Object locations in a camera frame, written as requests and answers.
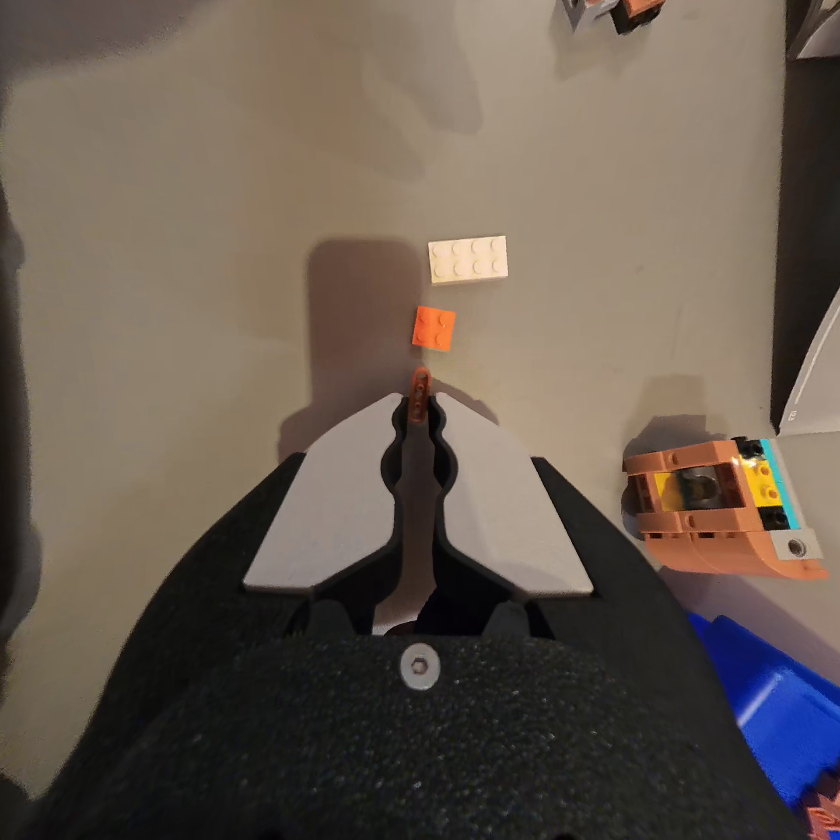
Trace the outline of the orange square brick plate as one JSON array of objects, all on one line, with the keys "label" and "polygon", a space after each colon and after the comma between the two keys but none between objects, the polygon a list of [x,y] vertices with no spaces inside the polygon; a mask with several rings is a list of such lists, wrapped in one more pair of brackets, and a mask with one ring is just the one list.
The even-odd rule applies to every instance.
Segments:
[{"label": "orange square brick plate", "polygon": [[426,350],[449,352],[456,318],[454,311],[417,307],[412,344]]}]

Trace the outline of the brown yellow brick assembly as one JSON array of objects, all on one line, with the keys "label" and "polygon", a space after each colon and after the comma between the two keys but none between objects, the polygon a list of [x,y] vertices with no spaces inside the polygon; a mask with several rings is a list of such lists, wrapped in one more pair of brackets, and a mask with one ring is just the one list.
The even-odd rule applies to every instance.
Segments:
[{"label": "brown yellow brick assembly", "polygon": [[773,438],[735,437],[625,457],[637,528],[673,571],[828,578]]}]

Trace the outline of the orange grey brick assembly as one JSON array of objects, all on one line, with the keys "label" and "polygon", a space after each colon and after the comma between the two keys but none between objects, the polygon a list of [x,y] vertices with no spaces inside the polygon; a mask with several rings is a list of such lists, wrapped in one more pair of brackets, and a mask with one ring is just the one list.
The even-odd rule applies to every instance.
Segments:
[{"label": "orange grey brick assembly", "polygon": [[574,33],[610,18],[615,31],[626,35],[652,23],[665,1],[561,1]]}]

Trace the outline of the grey instruction booklet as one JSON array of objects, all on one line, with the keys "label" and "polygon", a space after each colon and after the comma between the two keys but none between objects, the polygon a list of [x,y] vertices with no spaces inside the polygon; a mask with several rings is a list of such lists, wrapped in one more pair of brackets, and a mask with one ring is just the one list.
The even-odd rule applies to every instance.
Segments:
[{"label": "grey instruction booklet", "polygon": [[838,431],[838,6],[786,2],[770,421],[780,437]]}]

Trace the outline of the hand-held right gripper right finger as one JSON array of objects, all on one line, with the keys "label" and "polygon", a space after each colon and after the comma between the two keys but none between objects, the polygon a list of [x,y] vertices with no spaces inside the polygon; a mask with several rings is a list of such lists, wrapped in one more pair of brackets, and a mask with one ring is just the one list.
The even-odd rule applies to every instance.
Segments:
[{"label": "hand-held right gripper right finger", "polygon": [[437,588],[472,613],[508,599],[591,595],[594,585],[528,450],[451,395],[430,398],[427,419],[440,485]]}]

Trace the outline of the blue plastic bin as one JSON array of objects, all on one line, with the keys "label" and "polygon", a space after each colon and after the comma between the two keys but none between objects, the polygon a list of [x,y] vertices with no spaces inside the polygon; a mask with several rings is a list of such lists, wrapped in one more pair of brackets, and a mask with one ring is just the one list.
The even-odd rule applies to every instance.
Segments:
[{"label": "blue plastic bin", "polygon": [[807,832],[804,798],[838,791],[838,686],[728,617],[688,617],[754,758]]}]

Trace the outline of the white brick plate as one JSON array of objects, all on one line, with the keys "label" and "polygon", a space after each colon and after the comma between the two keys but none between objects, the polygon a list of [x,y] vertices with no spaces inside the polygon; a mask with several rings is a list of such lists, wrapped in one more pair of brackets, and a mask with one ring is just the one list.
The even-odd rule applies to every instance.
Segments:
[{"label": "white brick plate", "polygon": [[435,287],[508,277],[505,235],[432,241],[427,244],[427,255]]}]

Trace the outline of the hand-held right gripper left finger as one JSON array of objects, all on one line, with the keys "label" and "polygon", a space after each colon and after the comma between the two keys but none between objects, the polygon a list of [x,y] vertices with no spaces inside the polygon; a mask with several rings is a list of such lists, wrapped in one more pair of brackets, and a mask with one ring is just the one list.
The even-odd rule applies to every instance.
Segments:
[{"label": "hand-held right gripper left finger", "polygon": [[389,394],[309,447],[245,574],[246,590],[333,600],[349,614],[373,614],[395,591],[407,406],[407,397]]}]

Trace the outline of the grey desk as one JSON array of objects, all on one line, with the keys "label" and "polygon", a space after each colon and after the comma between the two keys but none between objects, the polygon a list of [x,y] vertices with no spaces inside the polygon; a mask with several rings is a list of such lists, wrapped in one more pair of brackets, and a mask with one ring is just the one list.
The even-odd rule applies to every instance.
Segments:
[{"label": "grey desk", "polygon": [[[423,361],[622,520],[656,435],[770,431],[786,2],[7,2],[2,180],[40,572],[2,771],[33,798],[173,565]],[[435,287],[427,244],[505,235]]]}]

